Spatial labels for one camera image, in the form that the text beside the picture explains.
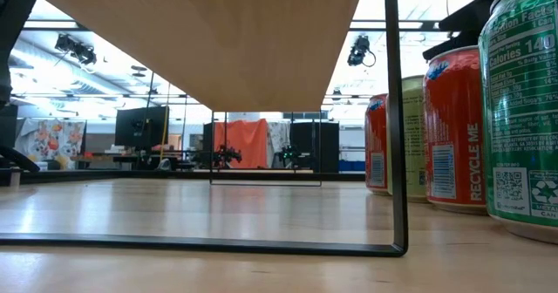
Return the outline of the red soda can blue logo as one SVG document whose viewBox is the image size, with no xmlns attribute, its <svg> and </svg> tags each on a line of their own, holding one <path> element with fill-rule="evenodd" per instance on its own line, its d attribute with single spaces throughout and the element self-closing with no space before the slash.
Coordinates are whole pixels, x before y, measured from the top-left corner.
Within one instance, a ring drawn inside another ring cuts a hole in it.
<svg viewBox="0 0 558 293">
<path fill-rule="evenodd" d="M 485 215 L 478 47 L 432 58 L 423 94 L 427 200 L 445 211 Z"/>
<path fill-rule="evenodd" d="M 388 195 L 387 189 L 387 93 L 372 96 L 365 112 L 365 184 L 373 193 Z"/>
</svg>

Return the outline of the black panel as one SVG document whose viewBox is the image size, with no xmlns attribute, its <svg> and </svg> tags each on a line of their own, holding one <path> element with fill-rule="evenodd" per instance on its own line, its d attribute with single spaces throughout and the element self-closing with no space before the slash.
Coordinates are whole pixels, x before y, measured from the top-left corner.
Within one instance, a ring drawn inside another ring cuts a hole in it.
<svg viewBox="0 0 558 293">
<path fill-rule="evenodd" d="M 0 110 L 0 146 L 14 147 L 16 142 L 17 106 Z"/>
</svg>

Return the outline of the black table frame rails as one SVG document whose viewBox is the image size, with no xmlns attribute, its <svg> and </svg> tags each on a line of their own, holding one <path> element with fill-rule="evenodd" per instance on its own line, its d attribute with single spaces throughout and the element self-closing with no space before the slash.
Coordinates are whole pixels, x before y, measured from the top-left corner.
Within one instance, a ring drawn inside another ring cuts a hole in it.
<svg viewBox="0 0 558 293">
<path fill-rule="evenodd" d="M 308 174 L 308 173 L 236 173 L 236 172 L 176 172 L 176 171 L 117 171 L 77 170 L 22 172 L 21 184 L 63 181 L 93 181 L 118 178 L 180 179 L 213 181 L 364 181 L 364 174 Z"/>
</svg>

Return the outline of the wooden shelf black metal frame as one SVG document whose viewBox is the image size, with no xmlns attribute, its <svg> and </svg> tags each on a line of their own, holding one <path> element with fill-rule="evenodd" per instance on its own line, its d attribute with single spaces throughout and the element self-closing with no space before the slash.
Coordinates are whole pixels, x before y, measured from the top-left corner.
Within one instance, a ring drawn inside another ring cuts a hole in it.
<svg viewBox="0 0 558 293">
<path fill-rule="evenodd" d="M 217 112 L 316 112 L 359 0 L 46 0 Z"/>
</svg>

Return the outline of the pale green soda can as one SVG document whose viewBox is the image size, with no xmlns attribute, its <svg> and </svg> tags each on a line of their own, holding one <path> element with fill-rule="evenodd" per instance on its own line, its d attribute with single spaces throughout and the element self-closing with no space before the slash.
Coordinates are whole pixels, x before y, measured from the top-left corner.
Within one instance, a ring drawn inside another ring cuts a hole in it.
<svg viewBox="0 0 558 293">
<path fill-rule="evenodd" d="M 421 75 L 402 79 L 406 192 L 409 202 L 427 203 L 424 93 Z"/>
</svg>

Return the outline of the black computer monitor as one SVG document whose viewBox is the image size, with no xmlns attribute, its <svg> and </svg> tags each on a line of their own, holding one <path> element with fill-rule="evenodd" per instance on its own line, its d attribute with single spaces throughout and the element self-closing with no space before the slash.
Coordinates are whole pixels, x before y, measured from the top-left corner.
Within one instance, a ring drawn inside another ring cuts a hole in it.
<svg viewBox="0 0 558 293">
<path fill-rule="evenodd" d="M 118 110 L 116 146 L 155 147 L 168 142 L 167 106 Z"/>
</svg>

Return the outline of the orange cloth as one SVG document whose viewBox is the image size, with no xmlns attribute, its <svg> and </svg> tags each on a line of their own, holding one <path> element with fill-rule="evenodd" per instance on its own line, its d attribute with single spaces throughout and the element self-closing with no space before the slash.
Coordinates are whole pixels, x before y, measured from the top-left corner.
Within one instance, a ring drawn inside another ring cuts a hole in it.
<svg viewBox="0 0 558 293">
<path fill-rule="evenodd" d="M 242 160 L 232 159 L 229 165 L 233 168 L 267 167 L 268 122 L 265 119 L 257 121 L 237 120 L 214 124 L 214 155 L 221 145 L 234 148 L 241 153 Z"/>
</svg>

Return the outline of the cluttered desk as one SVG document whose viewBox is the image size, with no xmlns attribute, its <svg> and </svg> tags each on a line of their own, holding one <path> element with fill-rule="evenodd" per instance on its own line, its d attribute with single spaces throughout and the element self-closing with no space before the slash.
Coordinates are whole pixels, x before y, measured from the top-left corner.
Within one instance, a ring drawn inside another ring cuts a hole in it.
<svg viewBox="0 0 558 293">
<path fill-rule="evenodd" d="M 160 155 L 160 152 L 154 153 L 89 153 L 72 156 L 71 161 L 78 165 L 78 169 L 93 169 L 93 163 L 112 163 L 119 169 L 124 170 L 125 164 L 129 164 L 131 170 L 155 170 L 159 167 L 163 160 L 169 161 L 169 169 L 176 170 L 192 170 L 196 168 L 196 163 L 188 159 L 187 152 L 170 151 Z"/>
</svg>

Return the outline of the floral patterned cloth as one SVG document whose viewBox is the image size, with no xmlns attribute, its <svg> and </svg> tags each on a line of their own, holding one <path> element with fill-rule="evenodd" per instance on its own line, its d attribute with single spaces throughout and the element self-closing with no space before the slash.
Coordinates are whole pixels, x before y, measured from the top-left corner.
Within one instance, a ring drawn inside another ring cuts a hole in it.
<svg viewBox="0 0 558 293">
<path fill-rule="evenodd" d="M 85 121 L 21 119 L 15 149 L 34 162 L 54 160 L 62 170 L 73 170 L 81 154 Z"/>
</svg>

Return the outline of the blue storage bins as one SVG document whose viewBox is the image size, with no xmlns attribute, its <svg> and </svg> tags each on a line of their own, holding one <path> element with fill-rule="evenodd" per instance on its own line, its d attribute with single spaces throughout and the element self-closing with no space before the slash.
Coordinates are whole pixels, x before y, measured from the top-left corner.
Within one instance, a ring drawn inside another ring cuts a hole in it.
<svg viewBox="0 0 558 293">
<path fill-rule="evenodd" d="M 340 160 L 339 161 L 339 172 L 364 172 L 365 162 L 363 160 Z"/>
</svg>

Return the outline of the green Sprite can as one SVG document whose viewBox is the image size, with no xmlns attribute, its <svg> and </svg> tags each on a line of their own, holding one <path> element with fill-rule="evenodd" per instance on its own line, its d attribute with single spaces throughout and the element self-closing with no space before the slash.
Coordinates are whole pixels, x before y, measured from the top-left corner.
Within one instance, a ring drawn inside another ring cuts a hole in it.
<svg viewBox="0 0 558 293">
<path fill-rule="evenodd" d="M 494 0 L 479 50 L 487 212 L 558 244 L 558 0 Z"/>
</svg>

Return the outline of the black cabinet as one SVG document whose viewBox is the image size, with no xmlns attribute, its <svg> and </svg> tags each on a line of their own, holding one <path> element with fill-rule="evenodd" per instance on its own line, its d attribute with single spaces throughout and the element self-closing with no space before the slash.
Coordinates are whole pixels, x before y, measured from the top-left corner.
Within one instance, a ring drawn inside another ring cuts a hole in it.
<svg viewBox="0 0 558 293">
<path fill-rule="evenodd" d="M 301 154 L 300 168 L 315 173 L 336 174 L 339 170 L 339 124 L 333 122 L 295 122 L 290 144 Z"/>
</svg>

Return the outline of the white patterned cloth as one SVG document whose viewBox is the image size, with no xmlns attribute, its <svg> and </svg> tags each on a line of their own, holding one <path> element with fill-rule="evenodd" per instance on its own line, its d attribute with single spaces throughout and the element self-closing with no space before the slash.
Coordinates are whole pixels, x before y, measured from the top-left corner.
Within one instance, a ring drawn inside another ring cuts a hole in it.
<svg viewBox="0 0 558 293">
<path fill-rule="evenodd" d="M 290 143 L 290 123 L 286 121 L 268 121 L 267 131 L 267 167 L 272 167 L 275 153 L 282 151 Z"/>
</svg>

